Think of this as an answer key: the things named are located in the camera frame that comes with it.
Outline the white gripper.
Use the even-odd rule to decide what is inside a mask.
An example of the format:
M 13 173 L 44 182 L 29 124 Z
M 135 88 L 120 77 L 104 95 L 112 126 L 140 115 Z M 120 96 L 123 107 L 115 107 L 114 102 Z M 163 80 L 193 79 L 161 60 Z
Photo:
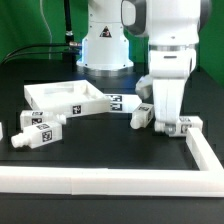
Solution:
M 136 83 L 141 99 L 153 94 L 155 118 L 159 123 L 175 124 L 180 115 L 184 89 L 195 69 L 196 49 L 192 46 L 151 46 L 149 73 Z

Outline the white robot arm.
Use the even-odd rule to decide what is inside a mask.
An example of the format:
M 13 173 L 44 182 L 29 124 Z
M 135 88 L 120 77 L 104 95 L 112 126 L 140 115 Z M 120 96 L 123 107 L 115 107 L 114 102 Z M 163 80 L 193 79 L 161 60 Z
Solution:
M 197 63 L 199 32 L 211 0 L 122 0 L 122 25 L 148 38 L 148 71 L 136 84 L 142 99 L 153 98 L 159 123 L 179 118 L 185 83 Z

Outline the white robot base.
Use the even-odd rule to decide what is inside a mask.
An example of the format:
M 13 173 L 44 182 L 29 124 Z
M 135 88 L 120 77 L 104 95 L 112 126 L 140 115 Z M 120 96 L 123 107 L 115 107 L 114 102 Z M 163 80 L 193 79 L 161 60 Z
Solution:
M 115 77 L 133 70 L 121 23 L 121 0 L 88 0 L 88 33 L 82 40 L 79 71 Z

